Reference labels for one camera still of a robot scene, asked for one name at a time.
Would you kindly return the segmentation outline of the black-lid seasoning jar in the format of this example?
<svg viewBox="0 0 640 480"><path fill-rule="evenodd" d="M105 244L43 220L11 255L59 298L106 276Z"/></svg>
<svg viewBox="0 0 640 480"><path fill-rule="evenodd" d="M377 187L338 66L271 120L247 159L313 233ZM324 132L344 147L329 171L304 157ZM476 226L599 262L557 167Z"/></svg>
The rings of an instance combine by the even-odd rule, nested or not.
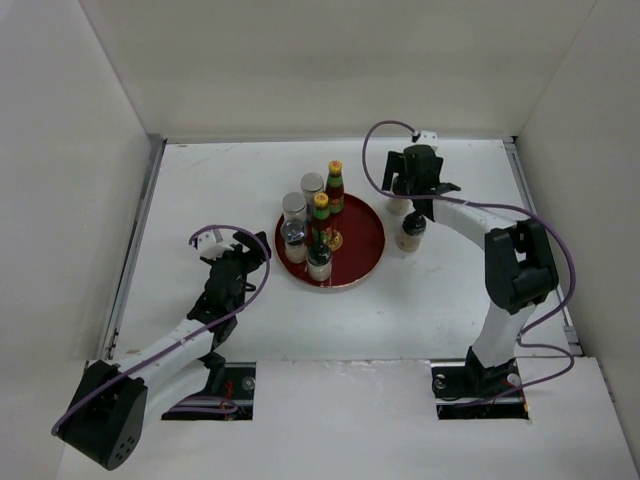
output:
<svg viewBox="0 0 640 480"><path fill-rule="evenodd" d="M392 190L391 196L387 199L386 210L394 216L406 215L412 207L412 200L409 194L402 190Z"/></svg>
<svg viewBox="0 0 640 480"><path fill-rule="evenodd" d="M417 211L406 215L396 235L398 248L404 252L418 250L427 229L427 219Z"/></svg>

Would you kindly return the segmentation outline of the green-label sauce bottle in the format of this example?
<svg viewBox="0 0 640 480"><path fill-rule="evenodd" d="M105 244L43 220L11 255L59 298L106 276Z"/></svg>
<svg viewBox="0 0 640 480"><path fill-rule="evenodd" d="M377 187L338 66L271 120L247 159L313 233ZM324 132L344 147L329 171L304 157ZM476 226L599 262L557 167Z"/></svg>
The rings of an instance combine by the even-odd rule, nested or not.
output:
<svg viewBox="0 0 640 480"><path fill-rule="evenodd" d="M338 160L331 161L328 164L325 193L329 197L329 210L332 215L338 215L344 209L344 181L342 168L343 165Z"/></svg>
<svg viewBox="0 0 640 480"><path fill-rule="evenodd" d="M323 192L315 194L311 222L314 242L329 244L332 237L332 221L330 216L329 197Z"/></svg>

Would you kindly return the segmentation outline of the black-top grinder bottle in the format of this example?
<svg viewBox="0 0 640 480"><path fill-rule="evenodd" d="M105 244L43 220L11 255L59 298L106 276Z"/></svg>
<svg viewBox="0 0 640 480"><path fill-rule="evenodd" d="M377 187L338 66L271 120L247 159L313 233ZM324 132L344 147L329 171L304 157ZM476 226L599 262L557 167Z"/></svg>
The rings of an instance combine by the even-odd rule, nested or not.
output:
<svg viewBox="0 0 640 480"><path fill-rule="evenodd" d="M285 256L293 264L301 264L307 257L307 227L299 219L285 220L280 228Z"/></svg>

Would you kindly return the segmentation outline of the small black-capped powder bottle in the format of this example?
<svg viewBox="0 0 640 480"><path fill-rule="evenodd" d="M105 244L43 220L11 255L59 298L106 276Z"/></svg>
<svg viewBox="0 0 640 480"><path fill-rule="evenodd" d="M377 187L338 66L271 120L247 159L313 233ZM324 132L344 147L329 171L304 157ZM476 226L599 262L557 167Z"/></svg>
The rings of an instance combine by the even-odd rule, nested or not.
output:
<svg viewBox="0 0 640 480"><path fill-rule="evenodd" d="M332 250L322 242L314 243L307 251L307 273L317 282L324 282L332 274Z"/></svg>

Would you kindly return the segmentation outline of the white bead jar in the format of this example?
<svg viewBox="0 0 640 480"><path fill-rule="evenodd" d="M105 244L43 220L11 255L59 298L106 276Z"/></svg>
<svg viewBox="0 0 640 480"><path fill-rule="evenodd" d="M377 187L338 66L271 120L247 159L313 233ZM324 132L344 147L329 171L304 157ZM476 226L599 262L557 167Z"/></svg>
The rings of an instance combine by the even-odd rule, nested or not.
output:
<svg viewBox="0 0 640 480"><path fill-rule="evenodd" d="M310 220L313 214L314 197L317 193L324 192L324 179L318 173L309 172L301 178L300 187L306 200L307 219Z"/></svg>
<svg viewBox="0 0 640 480"><path fill-rule="evenodd" d="M282 210L285 221L299 220L307 223L307 202L302 193L287 193L282 199Z"/></svg>

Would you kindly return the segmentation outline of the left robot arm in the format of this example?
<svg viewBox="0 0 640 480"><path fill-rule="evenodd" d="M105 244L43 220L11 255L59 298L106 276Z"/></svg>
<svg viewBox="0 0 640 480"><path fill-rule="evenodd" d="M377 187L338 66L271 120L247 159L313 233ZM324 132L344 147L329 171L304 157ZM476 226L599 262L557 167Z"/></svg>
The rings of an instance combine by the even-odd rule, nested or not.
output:
<svg viewBox="0 0 640 480"><path fill-rule="evenodd" d="M248 277L268 269L271 248L265 232L233 228L233 241L221 225L204 227L189 243L213 241L200 256L209 270L194 306L165 337L120 361L97 360L84 371L71 403L51 429L52 436L112 471L132 454L145 424L155 414L188 413L184 400L197 392L214 398L224 387L224 360L217 354L236 328L237 316L263 287Z"/></svg>

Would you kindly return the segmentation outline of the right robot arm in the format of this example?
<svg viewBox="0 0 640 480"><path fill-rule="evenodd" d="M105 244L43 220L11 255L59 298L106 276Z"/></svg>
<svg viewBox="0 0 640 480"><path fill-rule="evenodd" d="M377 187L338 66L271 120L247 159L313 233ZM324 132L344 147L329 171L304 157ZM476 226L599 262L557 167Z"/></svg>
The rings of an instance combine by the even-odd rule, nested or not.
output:
<svg viewBox="0 0 640 480"><path fill-rule="evenodd" d="M513 220L492 207L456 198L459 187L440 179L443 158L432 147L413 145L387 155L381 189L413 205L407 234L433 222L451 228L484 254L484 285L490 305L481 332L458 367L435 367L437 399L479 401L507 395L516 376L515 347L525 323L559 282L545 227L526 217Z"/></svg>

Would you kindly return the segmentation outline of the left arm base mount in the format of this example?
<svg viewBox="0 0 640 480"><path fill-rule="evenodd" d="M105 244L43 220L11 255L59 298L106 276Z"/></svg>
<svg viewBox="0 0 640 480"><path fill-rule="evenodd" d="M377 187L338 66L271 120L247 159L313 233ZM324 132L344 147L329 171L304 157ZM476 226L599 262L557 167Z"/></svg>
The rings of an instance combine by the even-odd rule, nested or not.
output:
<svg viewBox="0 0 640 480"><path fill-rule="evenodd" d="M227 363L223 373L210 374L192 399L163 413L163 421L251 421L254 413L257 365Z"/></svg>

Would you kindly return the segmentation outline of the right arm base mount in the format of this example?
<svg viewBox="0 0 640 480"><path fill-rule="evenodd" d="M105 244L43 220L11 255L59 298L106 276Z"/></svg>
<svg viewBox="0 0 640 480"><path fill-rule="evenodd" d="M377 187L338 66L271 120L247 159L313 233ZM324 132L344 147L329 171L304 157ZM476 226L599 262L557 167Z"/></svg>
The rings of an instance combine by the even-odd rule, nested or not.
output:
<svg viewBox="0 0 640 480"><path fill-rule="evenodd" d="M528 420L524 394L511 389L521 383L518 366L484 371L465 362L431 365L432 391L439 420Z"/></svg>

